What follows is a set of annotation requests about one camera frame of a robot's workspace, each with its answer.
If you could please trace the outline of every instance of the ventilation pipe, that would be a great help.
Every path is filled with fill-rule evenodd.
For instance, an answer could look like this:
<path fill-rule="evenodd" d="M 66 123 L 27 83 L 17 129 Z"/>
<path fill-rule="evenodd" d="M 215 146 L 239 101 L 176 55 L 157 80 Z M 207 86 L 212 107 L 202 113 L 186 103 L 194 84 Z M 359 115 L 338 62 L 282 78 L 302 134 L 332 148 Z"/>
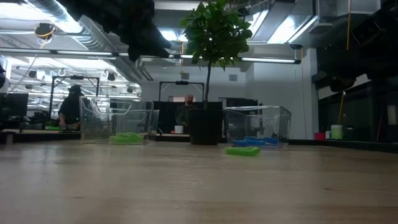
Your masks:
<path fill-rule="evenodd" d="M 34 7 L 46 15 L 58 28 L 67 33 L 89 34 L 82 37 L 72 37 L 90 51 L 117 52 L 117 48 L 105 37 L 92 20 L 83 16 L 77 23 L 67 10 L 56 0 L 24 0 L 28 5 Z M 120 69 L 121 74 L 129 82 L 139 83 L 143 75 L 132 63 L 125 58 L 117 58 L 110 63 Z"/>

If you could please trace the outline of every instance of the cap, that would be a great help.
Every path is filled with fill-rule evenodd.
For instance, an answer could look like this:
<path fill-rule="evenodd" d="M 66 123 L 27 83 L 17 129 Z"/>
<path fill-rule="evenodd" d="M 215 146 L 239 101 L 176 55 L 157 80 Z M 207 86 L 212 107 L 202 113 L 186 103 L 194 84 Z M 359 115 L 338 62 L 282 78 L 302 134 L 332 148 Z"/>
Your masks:
<path fill-rule="evenodd" d="M 3 73 L 3 72 L 6 72 L 3 68 L 2 68 L 2 66 L 0 65 L 0 73 Z"/>
<path fill-rule="evenodd" d="M 69 88 L 70 93 L 81 93 L 80 85 L 73 85 Z"/>

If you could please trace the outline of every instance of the potted plant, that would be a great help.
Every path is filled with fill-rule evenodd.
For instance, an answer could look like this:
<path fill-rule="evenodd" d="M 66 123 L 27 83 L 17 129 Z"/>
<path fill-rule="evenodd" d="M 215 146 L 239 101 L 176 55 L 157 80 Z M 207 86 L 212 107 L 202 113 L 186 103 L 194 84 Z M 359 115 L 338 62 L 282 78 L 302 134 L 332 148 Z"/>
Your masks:
<path fill-rule="evenodd" d="M 226 1 L 201 2 L 181 25 L 185 28 L 188 47 L 185 54 L 193 55 L 192 63 L 206 63 L 208 74 L 204 110 L 187 111 L 192 144 L 217 144 L 221 138 L 222 111 L 208 109 L 211 68 L 219 65 L 225 70 L 227 65 L 239 61 L 238 54 L 247 52 L 247 39 L 252 37 L 250 23 L 240 18 L 233 10 L 226 9 Z"/>

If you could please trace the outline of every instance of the workbench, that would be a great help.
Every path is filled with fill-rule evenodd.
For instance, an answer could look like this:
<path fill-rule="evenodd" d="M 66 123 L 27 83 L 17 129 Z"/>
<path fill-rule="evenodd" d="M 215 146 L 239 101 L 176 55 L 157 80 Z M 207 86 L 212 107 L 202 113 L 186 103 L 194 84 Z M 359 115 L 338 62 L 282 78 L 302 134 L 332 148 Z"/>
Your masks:
<path fill-rule="evenodd" d="M 398 220 L 398 155 L 326 146 L 231 156 L 227 145 L 0 146 L 2 224 Z"/>

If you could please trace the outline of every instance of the yellow-green cup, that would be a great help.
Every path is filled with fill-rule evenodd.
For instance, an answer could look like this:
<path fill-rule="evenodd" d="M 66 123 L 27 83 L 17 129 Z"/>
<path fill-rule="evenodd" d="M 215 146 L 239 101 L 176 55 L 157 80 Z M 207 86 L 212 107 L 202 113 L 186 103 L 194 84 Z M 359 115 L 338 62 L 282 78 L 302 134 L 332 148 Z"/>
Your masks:
<path fill-rule="evenodd" d="M 343 139 L 343 127 L 341 125 L 331 126 L 331 138 L 332 139 Z"/>

